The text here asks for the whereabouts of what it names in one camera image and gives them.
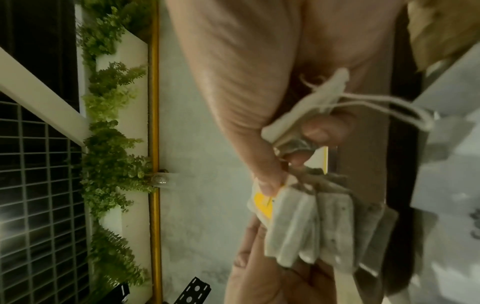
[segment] yellow pole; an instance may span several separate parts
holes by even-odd
[[[151,40],[150,40],[150,157],[153,172],[159,171],[159,40],[160,17],[159,0],[152,1]],[[162,247],[160,241],[160,190],[150,195],[150,250],[151,282],[153,296],[151,302],[162,304]]]

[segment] white beam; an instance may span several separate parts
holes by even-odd
[[[18,61],[0,48],[0,91],[83,146],[89,122]]]

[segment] person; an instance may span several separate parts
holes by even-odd
[[[287,174],[270,143],[261,138],[262,128],[309,93],[299,81],[301,76],[319,84],[345,67],[350,71],[347,91],[358,90],[392,33],[404,0],[166,0],[166,5],[216,123],[258,179],[262,192],[273,196]],[[319,147],[336,146],[352,131],[356,119],[342,110],[316,115],[301,128]],[[301,165],[311,155],[297,152],[285,160]],[[258,228],[257,236],[263,230]],[[251,251],[245,249],[244,259],[235,262],[225,302],[309,303],[295,302],[292,296],[304,289],[313,294],[308,289],[311,281],[304,279],[308,276],[293,270],[279,276],[274,261],[263,257],[261,237],[256,240]],[[317,266],[309,271],[311,280]]]

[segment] fingernail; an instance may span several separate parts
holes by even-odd
[[[330,135],[322,129],[307,129],[303,133],[318,144],[326,143],[330,139]]]
[[[275,189],[272,187],[272,185],[258,181],[258,186],[260,187],[261,192],[266,195],[266,196],[274,196],[275,195]]]

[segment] black grid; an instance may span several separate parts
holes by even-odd
[[[88,296],[81,157],[63,134],[0,100],[0,304]]]

